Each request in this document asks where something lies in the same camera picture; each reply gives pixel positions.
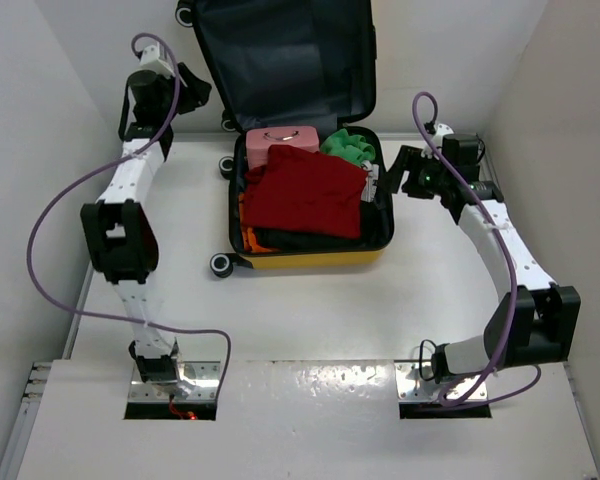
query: green towel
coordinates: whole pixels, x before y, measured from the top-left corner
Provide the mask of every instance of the green towel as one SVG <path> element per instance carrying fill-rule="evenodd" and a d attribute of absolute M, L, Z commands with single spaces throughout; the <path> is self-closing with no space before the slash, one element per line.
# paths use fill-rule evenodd
<path fill-rule="evenodd" d="M 320 147 L 322 153 L 344 158 L 347 162 L 362 167 L 362 162 L 376 159 L 376 150 L 362 135 L 349 135 L 346 129 L 338 130 L 327 138 Z"/>

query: suitcase lid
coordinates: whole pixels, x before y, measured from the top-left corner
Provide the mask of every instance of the suitcase lid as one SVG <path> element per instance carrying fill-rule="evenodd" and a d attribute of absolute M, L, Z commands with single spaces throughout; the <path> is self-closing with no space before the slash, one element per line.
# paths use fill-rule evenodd
<path fill-rule="evenodd" d="M 312 125 L 323 134 L 376 103 L 370 0 L 193 0 L 192 21 L 237 130 Z"/>

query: white wall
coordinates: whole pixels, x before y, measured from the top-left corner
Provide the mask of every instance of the white wall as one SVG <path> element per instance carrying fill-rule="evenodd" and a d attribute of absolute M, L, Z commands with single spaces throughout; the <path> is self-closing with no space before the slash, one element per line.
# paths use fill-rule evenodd
<path fill-rule="evenodd" d="M 571 352 L 600 459 L 600 0 L 551 0 L 487 146 L 515 220 L 582 295 Z"/>
<path fill-rule="evenodd" d="M 122 85 L 125 77 L 109 80 Z M 0 460 L 31 363 L 60 355 L 68 328 L 68 316 L 46 304 L 27 276 L 29 230 L 55 192 L 117 152 L 33 1 L 0 0 Z M 79 207 L 101 186 L 60 204 L 36 249 L 44 284 L 68 302 L 87 262 Z"/>
<path fill-rule="evenodd" d="M 134 67 L 129 38 L 149 30 L 210 80 L 193 32 L 176 24 L 176 0 L 36 0 L 105 119 L 118 121 L 121 88 L 111 76 Z M 378 131 L 415 131 L 413 95 L 432 90 L 444 120 L 481 131 L 510 80 L 546 0 L 376 0 L 378 104 L 365 123 Z M 177 120 L 179 131 L 219 130 L 221 102 Z"/>

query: open suitcase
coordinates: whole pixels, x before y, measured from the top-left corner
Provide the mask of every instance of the open suitcase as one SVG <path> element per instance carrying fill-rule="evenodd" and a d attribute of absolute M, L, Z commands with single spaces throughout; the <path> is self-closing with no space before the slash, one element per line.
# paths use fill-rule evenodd
<path fill-rule="evenodd" d="M 239 213 L 248 170 L 246 132 L 252 129 L 310 125 L 323 141 L 344 126 L 374 146 L 379 177 L 386 174 L 376 134 L 346 126 L 367 117 L 376 101 L 370 0 L 181 0 L 176 18 L 195 30 L 224 103 L 223 128 L 232 125 L 240 132 L 233 158 L 220 161 L 220 172 L 229 180 L 234 253 L 212 257 L 214 274 L 226 277 L 234 265 L 294 268 L 377 260 L 394 232 L 392 198 L 381 189 L 372 202 L 374 231 L 344 249 L 248 252 Z"/>

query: pink case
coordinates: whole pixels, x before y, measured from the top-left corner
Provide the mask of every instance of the pink case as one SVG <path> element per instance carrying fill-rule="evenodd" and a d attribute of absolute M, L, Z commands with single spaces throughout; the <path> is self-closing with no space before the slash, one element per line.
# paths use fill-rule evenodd
<path fill-rule="evenodd" d="M 247 132 L 247 163 L 249 169 L 266 165 L 271 145 L 291 145 L 317 152 L 320 150 L 318 132 L 313 127 L 271 127 Z"/>

